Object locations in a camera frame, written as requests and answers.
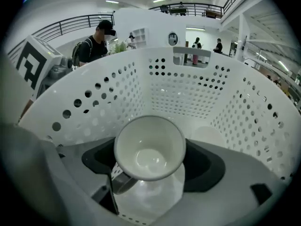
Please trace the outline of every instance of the backpack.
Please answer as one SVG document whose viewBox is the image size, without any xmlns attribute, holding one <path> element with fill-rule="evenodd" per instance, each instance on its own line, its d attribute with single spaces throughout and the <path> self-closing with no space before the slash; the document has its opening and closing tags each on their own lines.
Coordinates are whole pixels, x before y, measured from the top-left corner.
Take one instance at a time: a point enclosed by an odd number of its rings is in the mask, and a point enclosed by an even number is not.
<svg viewBox="0 0 301 226">
<path fill-rule="evenodd" d="M 81 41 L 79 43 L 77 43 L 75 45 L 75 47 L 73 48 L 73 51 L 72 51 L 72 60 L 73 60 L 73 65 L 74 66 L 79 66 L 79 48 L 80 46 L 83 44 L 83 43 L 87 43 L 90 47 L 90 54 L 89 54 L 89 57 L 91 56 L 91 51 L 92 51 L 92 48 L 93 48 L 93 43 L 92 41 L 88 38 L 86 39 L 85 41 Z"/>
</svg>

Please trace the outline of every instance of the person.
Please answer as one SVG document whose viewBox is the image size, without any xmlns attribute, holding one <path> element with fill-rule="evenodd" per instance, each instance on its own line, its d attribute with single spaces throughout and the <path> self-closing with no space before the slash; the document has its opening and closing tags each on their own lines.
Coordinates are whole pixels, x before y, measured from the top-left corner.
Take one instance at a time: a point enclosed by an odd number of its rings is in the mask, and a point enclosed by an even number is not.
<svg viewBox="0 0 301 226">
<path fill-rule="evenodd" d="M 183 2 L 180 2 L 180 8 L 184 8 Z M 180 13 L 181 16 L 186 16 L 186 13 Z"/>
<path fill-rule="evenodd" d="M 136 48 L 135 45 L 133 44 L 133 41 L 134 41 L 134 36 L 132 33 L 130 33 L 130 36 L 127 38 L 126 40 L 126 43 L 127 43 L 127 47 L 130 47 L 130 48 Z"/>
<path fill-rule="evenodd" d="M 115 36 L 113 24 L 108 20 L 102 20 L 96 27 L 95 33 L 88 37 L 79 48 L 79 66 L 83 66 L 96 59 L 107 55 L 106 40 L 110 35 Z"/>
<path fill-rule="evenodd" d="M 217 39 L 217 45 L 216 45 L 216 48 L 213 49 L 213 51 L 215 53 L 219 53 L 219 54 L 222 53 L 222 40 L 221 39 Z"/>
<path fill-rule="evenodd" d="M 196 41 L 193 43 L 192 47 L 201 49 L 202 45 L 199 42 L 199 37 L 196 38 Z M 197 65 L 198 64 L 198 55 L 192 55 L 192 65 Z"/>
</svg>

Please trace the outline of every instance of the basket handle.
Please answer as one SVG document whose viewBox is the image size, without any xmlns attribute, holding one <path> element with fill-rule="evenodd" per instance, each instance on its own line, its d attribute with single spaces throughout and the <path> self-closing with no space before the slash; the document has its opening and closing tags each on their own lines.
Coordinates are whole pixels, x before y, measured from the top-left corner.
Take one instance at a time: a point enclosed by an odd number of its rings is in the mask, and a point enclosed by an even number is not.
<svg viewBox="0 0 301 226">
<path fill-rule="evenodd" d="M 204 49 L 195 49 L 189 47 L 174 47 L 174 53 L 176 54 L 192 54 L 204 57 L 211 57 L 211 51 Z"/>
</svg>

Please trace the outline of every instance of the vr headset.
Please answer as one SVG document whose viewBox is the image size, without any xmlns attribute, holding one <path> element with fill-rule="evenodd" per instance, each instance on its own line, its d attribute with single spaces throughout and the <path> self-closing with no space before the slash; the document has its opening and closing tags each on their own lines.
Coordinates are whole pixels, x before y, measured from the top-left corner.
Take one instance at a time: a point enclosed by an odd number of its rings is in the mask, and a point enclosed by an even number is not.
<svg viewBox="0 0 301 226">
<path fill-rule="evenodd" d="M 116 31 L 112 30 L 112 29 L 105 29 L 104 30 L 104 35 L 112 35 L 115 36 L 116 35 Z"/>
</svg>

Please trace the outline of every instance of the white ceramic cup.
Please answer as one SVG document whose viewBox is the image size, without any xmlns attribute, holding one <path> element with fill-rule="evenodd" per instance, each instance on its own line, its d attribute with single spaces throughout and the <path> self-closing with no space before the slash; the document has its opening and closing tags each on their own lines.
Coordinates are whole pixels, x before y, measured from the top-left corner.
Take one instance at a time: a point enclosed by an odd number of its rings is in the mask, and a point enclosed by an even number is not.
<svg viewBox="0 0 301 226">
<path fill-rule="evenodd" d="M 142 116 L 129 122 L 117 135 L 114 154 L 129 176 L 156 181 L 173 174 L 186 152 L 185 137 L 170 120 Z"/>
</svg>

